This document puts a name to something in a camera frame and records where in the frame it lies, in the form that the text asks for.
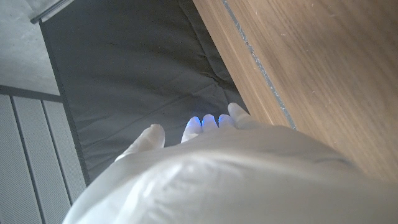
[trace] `wooden surface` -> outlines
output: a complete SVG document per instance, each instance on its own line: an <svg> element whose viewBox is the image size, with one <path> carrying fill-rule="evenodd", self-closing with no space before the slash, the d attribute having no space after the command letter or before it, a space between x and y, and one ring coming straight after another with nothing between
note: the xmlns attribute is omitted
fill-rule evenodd
<svg viewBox="0 0 398 224"><path fill-rule="evenodd" d="M194 0L249 111L289 123L348 156L366 174L398 182L398 2Z"/></svg>

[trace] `white fabric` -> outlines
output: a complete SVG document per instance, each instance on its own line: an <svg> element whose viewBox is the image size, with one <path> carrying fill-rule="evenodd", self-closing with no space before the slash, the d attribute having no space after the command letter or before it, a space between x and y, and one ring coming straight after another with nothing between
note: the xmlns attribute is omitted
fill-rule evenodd
<svg viewBox="0 0 398 224"><path fill-rule="evenodd" d="M80 196L64 223L393 223L395 185L369 180L298 131L255 122L238 105L181 144L151 126Z"/></svg>

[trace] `concrete floor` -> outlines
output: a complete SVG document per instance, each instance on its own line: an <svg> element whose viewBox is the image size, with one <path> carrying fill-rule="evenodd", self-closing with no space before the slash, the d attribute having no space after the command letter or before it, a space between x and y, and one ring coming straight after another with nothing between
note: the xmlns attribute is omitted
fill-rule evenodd
<svg viewBox="0 0 398 224"><path fill-rule="evenodd" d="M30 23L32 7L0 0L0 85L59 95L40 27Z"/></svg>

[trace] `black frame edge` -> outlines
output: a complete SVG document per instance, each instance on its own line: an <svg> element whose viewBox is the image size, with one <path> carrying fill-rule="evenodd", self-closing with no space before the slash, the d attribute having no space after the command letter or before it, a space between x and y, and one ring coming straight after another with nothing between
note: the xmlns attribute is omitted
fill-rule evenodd
<svg viewBox="0 0 398 224"><path fill-rule="evenodd" d="M57 63L55 61L55 57L54 57L54 54L52 52L52 48L51 48L51 45L50 45L50 42L49 42L49 37L48 37L48 34L46 32L46 27L45 27L45 24L42 22L41 19L39 21L39 25L40 25L40 30L42 31L45 47L47 49L47 52L49 53L50 63L51 63L51 66L52 66L52 70L54 72L55 81L57 82L58 90L60 92L60 97L62 99L63 108L64 108L65 114L67 116L67 120L68 120L68 123L69 123L69 128L70 128L70 131L72 133L73 142L75 143L75 149L76 149L77 156L79 158L81 172L83 173L83 177L84 177L86 186L89 186L89 184L90 184L90 176L88 175L88 170L87 170L86 162L85 162L84 157L83 157L83 151L81 149L80 140L79 140L79 136L77 134L75 122L73 120L72 112L70 111L70 108L69 108L68 99L67 99L67 96L65 94L65 89L63 88L63 83L62 83L62 80L61 80L60 75L59 75Z"/></svg>
<svg viewBox="0 0 398 224"><path fill-rule="evenodd" d="M48 14L50 14L52 11L58 9L63 3L67 2L68 0L60 0L56 2L54 5L50 6L48 9L46 9L44 12L40 13L39 15L35 16L30 20L32 24L36 24L37 22L40 22L42 18Z"/></svg>

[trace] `finger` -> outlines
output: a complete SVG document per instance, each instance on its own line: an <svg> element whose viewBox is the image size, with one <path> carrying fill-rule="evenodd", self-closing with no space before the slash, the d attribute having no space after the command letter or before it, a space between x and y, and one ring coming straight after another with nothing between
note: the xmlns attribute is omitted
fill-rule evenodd
<svg viewBox="0 0 398 224"><path fill-rule="evenodd" d="M258 128L260 124L236 103L228 105L228 112L238 129Z"/></svg>
<svg viewBox="0 0 398 224"><path fill-rule="evenodd" d="M229 115L221 114L218 117L218 126L220 128L234 128L234 121Z"/></svg>
<svg viewBox="0 0 398 224"><path fill-rule="evenodd" d="M200 126L199 118L196 116L191 118L185 127L184 133L182 134L181 143L193 139L202 132L203 130Z"/></svg>
<svg viewBox="0 0 398 224"><path fill-rule="evenodd" d="M218 129L214 116L211 114L205 115L201 123L201 128L203 129L203 132Z"/></svg>
<svg viewBox="0 0 398 224"><path fill-rule="evenodd" d="M131 153L163 148L164 141L165 134L163 127L159 124L153 124L145 129L115 161Z"/></svg>

